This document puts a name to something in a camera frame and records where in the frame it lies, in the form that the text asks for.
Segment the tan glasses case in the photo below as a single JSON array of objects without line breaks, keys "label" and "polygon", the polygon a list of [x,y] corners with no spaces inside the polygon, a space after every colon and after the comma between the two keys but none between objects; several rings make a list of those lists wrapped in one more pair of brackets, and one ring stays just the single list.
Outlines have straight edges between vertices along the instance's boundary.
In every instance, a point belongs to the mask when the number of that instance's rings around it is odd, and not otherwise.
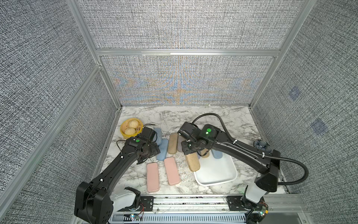
[{"label": "tan glasses case", "polygon": [[199,151],[198,154],[202,158],[207,158],[210,155],[210,150],[205,148],[205,149]]},{"label": "tan glasses case", "polygon": [[167,152],[171,155],[174,155],[177,153],[178,136],[179,135],[177,133],[170,134]]},{"label": "tan glasses case", "polygon": [[196,172],[200,169],[200,162],[197,153],[185,155],[185,158],[190,171]]}]

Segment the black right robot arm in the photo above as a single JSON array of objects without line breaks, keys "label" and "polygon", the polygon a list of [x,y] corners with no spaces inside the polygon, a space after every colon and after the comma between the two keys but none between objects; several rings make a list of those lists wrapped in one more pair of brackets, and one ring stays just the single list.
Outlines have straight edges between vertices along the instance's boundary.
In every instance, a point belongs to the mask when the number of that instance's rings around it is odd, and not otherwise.
[{"label": "black right robot arm", "polygon": [[265,195],[277,192],[279,161],[265,152],[259,152],[253,146],[232,139],[227,132],[210,124],[200,128],[185,122],[179,128],[178,135],[184,138],[181,145],[185,155],[213,149],[240,161],[256,172],[243,193],[242,201],[245,203],[258,204]]}]

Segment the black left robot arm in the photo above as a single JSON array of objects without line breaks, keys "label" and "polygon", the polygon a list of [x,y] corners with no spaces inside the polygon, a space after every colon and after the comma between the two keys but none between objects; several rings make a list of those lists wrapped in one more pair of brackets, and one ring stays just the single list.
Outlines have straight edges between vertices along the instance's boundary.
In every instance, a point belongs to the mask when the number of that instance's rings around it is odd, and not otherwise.
[{"label": "black left robot arm", "polygon": [[110,198],[114,187],[128,168],[136,161],[144,163],[160,153],[157,133],[149,128],[125,141],[120,154],[90,182],[82,182],[76,189],[74,215],[90,224],[106,224],[112,213],[118,211]]}]

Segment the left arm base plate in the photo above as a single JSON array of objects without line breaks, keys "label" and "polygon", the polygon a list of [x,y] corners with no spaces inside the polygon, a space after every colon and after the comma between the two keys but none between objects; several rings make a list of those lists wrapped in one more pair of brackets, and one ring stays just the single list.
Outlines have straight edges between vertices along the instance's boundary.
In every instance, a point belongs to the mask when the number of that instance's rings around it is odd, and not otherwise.
[{"label": "left arm base plate", "polygon": [[155,197],[153,196],[141,196],[139,199],[135,199],[134,211],[153,211],[154,199]]}]

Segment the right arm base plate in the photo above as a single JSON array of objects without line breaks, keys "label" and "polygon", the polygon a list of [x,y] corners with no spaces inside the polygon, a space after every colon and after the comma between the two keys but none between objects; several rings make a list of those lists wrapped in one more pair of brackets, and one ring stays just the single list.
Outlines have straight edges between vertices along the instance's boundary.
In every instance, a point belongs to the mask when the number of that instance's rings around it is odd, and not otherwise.
[{"label": "right arm base plate", "polygon": [[259,203],[253,203],[249,200],[245,202],[242,201],[243,195],[234,195],[227,196],[226,201],[230,211],[254,211],[268,210],[268,205],[264,201],[264,198],[261,198]]}]

